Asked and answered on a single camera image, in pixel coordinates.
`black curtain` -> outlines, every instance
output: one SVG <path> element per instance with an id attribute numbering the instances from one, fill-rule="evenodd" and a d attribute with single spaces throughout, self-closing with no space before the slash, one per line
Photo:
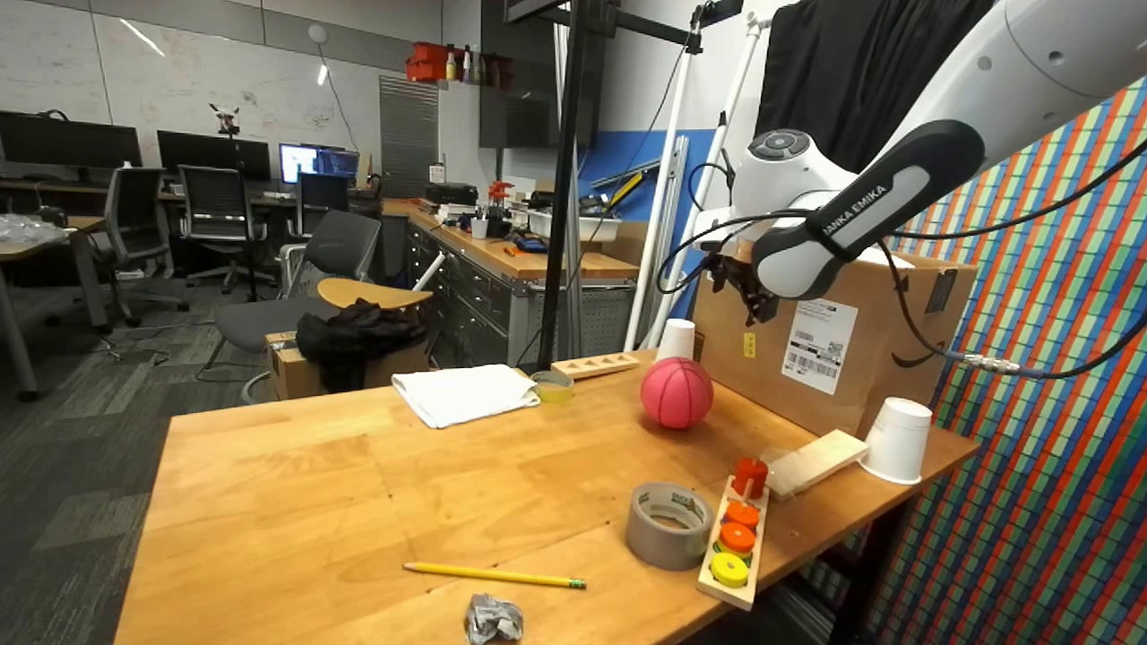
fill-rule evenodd
<path id="1" fill-rule="evenodd" d="M 804 0 L 771 23 L 756 131 L 804 130 L 863 167 L 991 0 Z"/>

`pencil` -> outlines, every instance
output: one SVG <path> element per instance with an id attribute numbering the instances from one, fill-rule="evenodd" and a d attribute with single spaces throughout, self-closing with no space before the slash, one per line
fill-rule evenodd
<path id="1" fill-rule="evenodd" d="M 485 567 L 451 567 L 451 563 L 401 563 L 401 569 L 428 573 L 428 578 L 474 578 L 474 579 L 510 579 L 510 584 L 586 592 L 586 584 L 579 578 L 553 578 L 553 573 L 522 573 L 522 569 L 485 569 Z"/>

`bag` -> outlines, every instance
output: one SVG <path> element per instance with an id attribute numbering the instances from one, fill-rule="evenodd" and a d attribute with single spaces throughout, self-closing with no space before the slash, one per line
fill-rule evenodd
<path id="1" fill-rule="evenodd" d="M 425 324 L 408 307 L 381 307 L 372 301 L 354 301 L 334 314 L 301 314 L 295 342 L 318 365 L 327 391 L 359 391 L 365 383 L 365 365 L 419 342 Z"/>

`red ball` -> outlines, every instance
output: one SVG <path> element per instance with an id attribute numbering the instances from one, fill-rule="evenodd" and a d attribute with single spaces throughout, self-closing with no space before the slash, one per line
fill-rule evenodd
<path id="1" fill-rule="evenodd" d="M 641 378 L 641 407 L 661 428 L 690 428 L 712 406 L 712 378 L 688 359 L 660 359 Z"/>

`white paper cup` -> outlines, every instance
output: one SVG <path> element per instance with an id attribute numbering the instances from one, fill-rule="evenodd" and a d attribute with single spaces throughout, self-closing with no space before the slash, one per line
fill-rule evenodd
<path id="1" fill-rule="evenodd" d="M 892 483 L 918 483 L 923 471 L 928 433 L 928 406 L 884 397 L 882 413 L 868 428 L 868 453 L 858 459 L 858 465 Z"/>
<path id="2" fill-rule="evenodd" d="M 695 353 L 695 323 L 670 317 L 665 332 L 660 338 L 657 359 L 688 359 Z"/>

